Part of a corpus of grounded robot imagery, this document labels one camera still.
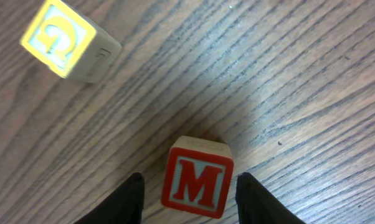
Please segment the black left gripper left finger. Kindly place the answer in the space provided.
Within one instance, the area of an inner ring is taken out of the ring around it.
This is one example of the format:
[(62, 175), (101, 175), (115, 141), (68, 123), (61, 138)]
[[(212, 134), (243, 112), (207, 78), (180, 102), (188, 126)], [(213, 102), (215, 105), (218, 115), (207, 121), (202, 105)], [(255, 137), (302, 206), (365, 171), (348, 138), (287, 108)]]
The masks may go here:
[(135, 172), (75, 224), (140, 224), (144, 199), (145, 180)]

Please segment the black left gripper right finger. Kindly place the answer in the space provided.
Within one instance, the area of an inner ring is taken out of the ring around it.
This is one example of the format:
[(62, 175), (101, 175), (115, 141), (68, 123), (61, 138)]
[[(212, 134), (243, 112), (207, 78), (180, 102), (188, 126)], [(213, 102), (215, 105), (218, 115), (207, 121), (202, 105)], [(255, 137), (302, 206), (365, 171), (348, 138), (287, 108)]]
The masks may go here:
[(248, 172), (237, 178), (235, 201), (240, 224), (305, 224)]

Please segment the red M wooden block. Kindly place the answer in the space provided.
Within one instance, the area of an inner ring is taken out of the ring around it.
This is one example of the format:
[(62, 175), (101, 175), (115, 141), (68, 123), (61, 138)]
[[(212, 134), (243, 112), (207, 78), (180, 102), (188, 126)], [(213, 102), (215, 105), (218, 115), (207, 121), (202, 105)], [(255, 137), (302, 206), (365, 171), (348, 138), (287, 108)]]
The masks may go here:
[(218, 219), (224, 213), (233, 170), (227, 144), (181, 136), (169, 150), (161, 203)]

